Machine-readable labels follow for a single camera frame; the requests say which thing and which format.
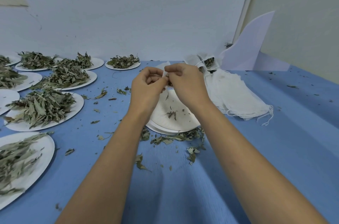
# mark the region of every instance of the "person's right hand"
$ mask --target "person's right hand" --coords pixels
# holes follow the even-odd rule
[[[176,63],[165,66],[179,100],[193,113],[210,102],[203,74],[197,66]]]

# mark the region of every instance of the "bare arm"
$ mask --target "bare arm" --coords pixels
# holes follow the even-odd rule
[[[210,101],[195,66],[175,64],[169,79],[201,123],[252,223],[327,223],[313,205],[252,146]]]
[[[147,67],[133,80],[128,113],[56,224],[121,222],[142,128],[168,79]]]

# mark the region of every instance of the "person's left hand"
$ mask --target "person's left hand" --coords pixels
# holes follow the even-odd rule
[[[159,101],[160,93],[168,83],[168,77],[161,77],[162,74],[161,69],[146,67],[132,81],[128,113],[140,115],[145,124]]]

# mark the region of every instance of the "paper plate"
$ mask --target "paper plate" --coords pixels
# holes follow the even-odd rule
[[[86,70],[86,72],[90,77],[90,80],[88,80],[86,83],[84,83],[82,85],[75,86],[75,87],[58,88],[58,89],[55,89],[55,90],[60,90],[60,91],[72,90],[72,89],[84,87],[84,86],[87,86],[87,85],[93,83],[98,77],[97,74],[95,72],[90,71],[90,70]]]
[[[28,138],[36,134],[39,134],[39,132],[22,132],[22,133],[15,133],[12,135],[4,136],[0,138],[0,146],[6,145],[9,143],[15,143],[18,141],[22,141],[25,138]],[[41,153],[42,153],[42,156],[33,165],[31,174],[27,173],[26,175],[14,180],[11,183],[12,187],[24,188],[25,190],[27,190],[31,185],[33,185],[34,182],[36,182],[36,180],[43,174],[43,172],[49,165],[50,161],[52,160],[55,145],[54,145],[53,139],[50,136],[46,135],[38,139],[36,143],[33,143],[30,146],[30,148],[35,149],[37,152],[33,154],[32,156],[30,156],[29,158],[27,158],[26,161],[38,157]],[[15,194],[8,195],[8,196],[0,196],[0,210],[6,207],[7,205],[9,205],[11,202],[13,202],[23,193],[24,192],[19,192],[19,193],[15,193]]]
[[[89,67],[89,68],[84,69],[84,70],[93,70],[93,69],[99,68],[99,67],[101,67],[102,65],[104,65],[104,60],[99,59],[99,58],[93,58],[93,57],[91,57],[91,63],[92,63],[93,65],[92,65],[91,67]]]
[[[6,64],[5,66],[10,66],[10,65],[13,65],[13,64],[16,64],[16,63],[19,63],[21,61],[20,57],[16,57],[16,56],[7,56],[7,55],[4,55],[6,57],[8,57],[11,61],[11,63],[8,63]]]
[[[72,93],[72,92],[69,92],[69,93],[73,95],[75,103],[70,108],[71,112],[67,113],[66,114],[66,118],[61,120],[59,123],[57,123],[57,122],[50,122],[49,124],[47,124],[47,125],[45,125],[43,127],[41,125],[39,125],[39,126],[36,126],[36,127],[33,127],[31,129],[29,129],[29,126],[30,126],[29,123],[19,122],[19,123],[10,123],[6,127],[11,129],[11,130],[19,131],[19,132],[38,131],[38,130],[41,130],[41,129],[45,129],[45,128],[50,128],[50,127],[56,126],[56,125],[58,125],[60,123],[63,123],[66,120],[69,120],[74,115],[76,115],[82,109],[82,107],[84,105],[84,99],[81,97],[81,95],[76,94],[76,93]],[[20,113],[20,111],[18,111],[18,110],[10,110],[6,114],[6,116],[14,118],[19,113]]]
[[[155,107],[150,119],[160,127],[186,132],[200,125],[197,118],[191,111],[179,100],[174,89],[167,89],[168,93],[161,93],[159,102]],[[176,112],[174,116],[168,118],[168,112]]]
[[[62,60],[62,58],[55,58],[55,59],[54,59],[55,62],[59,62],[59,61],[61,61],[61,60]],[[18,63],[17,65],[15,65],[15,68],[16,68],[17,70],[20,70],[20,71],[40,71],[40,70],[47,70],[47,68],[35,69],[35,70],[26,69],[26,68],[24,68],[24,67],[21,66],[21,63]]]
[[[140,62],[133,64],[132,66],[130,66],[127,69],[118,69],[118,68],[114,68],[112,65],[107,64],[107,62],[105,63],[105,66],[108,69],[111,69],[111,70],[130,70],[130,69],[134,69],[134,68],[138,67],[139,65],[140,65]]]
[[[0,89],[0,115],[10,110],[8,107],[6,107],[6,104],[19,99],[20,95],[18,92],[10,89]]]
[[[179,133],[179,131],[170,130],[170,129],[160,127],[158,124],[154,123],[152,120],[150,120],[146,124],[146,127],[148,127],[150,130],[153,130],[154,132],[164,134],[164,135],[177,135]]]
[[[40,80],[42,80],[42,76],[39,73],[19,72],[19,74],[27,76],[27,79],[25,79],[22,84],[12,87],[11,90],[13,91],[19,92],[19,91],[28,89],[31,86],[36,85]]]

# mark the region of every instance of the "blue table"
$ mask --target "blue table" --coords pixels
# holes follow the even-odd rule
[[[139,70],[159,63],[142,62],[136,69],[116,72],[102,66],[93,70],[98,74],[94,83],[72,90],[93,98],[108,86],[106,96],[85,100],[76,116],[45,130],[55,132],[52,137],[60,149],[40,179],[0,211],[2,224],[55,222],[60,214],[56,203],[67,204],[108,142],[97,135],[109,136],[104,132],[114,131],[128,109],[130,95],[117,94],[116,89],[130,87]],[[231,122],[330,223],[339,223],[339,86],[296,67],[272,74],[236,73],[274,106],[274,117],[268,126],[260,125],[266,117],[258,123],[229,117]],[[108,101],[110,97],[117,100]],[[91,125],[95,120],[100,122]],[[3,127],[0,137],[13,133]],[[208,141],[207,150],[189,165],[186,148],[195,143],[175,141],[155,147],[150,141],[140,143],[142,163],[152,172],[134,167],[122,223],[249,223]],[[75,152],[65,156],[69,148]]]

